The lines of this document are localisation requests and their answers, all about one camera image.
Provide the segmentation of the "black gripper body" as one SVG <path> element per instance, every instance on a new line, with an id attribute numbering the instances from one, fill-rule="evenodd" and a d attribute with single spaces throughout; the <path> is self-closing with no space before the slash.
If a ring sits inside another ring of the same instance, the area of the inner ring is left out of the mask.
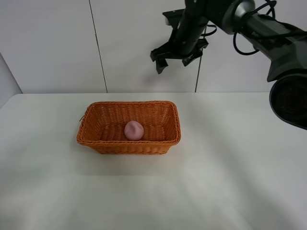
<path id="1" fill-rule="evenodd" d="M 204 16 L 192 16 L 184 10 L 177 28 L 172 28 L 169 40 L 162 46 L 151 51 L 152 61 L 159 58 L 184 59 L 194 50 L 203 49 L 208 45 L 201 35 L 208 24 Z"/>

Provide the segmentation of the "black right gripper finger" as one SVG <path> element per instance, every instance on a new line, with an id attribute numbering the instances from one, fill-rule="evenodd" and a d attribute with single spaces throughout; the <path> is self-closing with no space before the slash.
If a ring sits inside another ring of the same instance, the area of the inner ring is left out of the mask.
<path id="1" fill-rule="evenodd" d="M 194 60 L 200 58 L 202 56 L 202 50 L 201 49 L 196 49 L 194 50 L 188 57 L 185 57 L 182 59 L 182 63 L 184 67 L 188 66 L 191 62 Z"/>

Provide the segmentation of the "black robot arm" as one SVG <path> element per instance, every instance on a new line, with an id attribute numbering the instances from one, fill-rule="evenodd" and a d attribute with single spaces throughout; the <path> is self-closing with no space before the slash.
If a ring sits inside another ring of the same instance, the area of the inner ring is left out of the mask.
<path id="1" fill-rule="evenodd" d="M 172 27 L 169 40 L 151 51 L 156 71 L 162 73 L 168 59 L 179 59 L 184 66 L 202 56 L 208 45 L 207 27 L 244 36 L 271 61 L 267 81 L 273 83 L 270 106 L 284 122 L 307 127 L 307 33 L 275 18 L 276 1 L 264 3 L 260 13 L 252 0 L 188 0 L 185 8 L 164 13 Z"/>

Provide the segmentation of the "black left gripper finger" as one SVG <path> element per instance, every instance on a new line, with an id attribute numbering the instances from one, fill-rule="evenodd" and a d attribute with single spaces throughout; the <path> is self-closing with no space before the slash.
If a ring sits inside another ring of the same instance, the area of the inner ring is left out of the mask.
<path id="1" fill-rule="evenodd" d="M 161 74 L 163 70 L 168 67 L 168 63 L 164 58 L 159 58 L 155 61 L 156 63 L 156 71 L 158 74 Z"/>

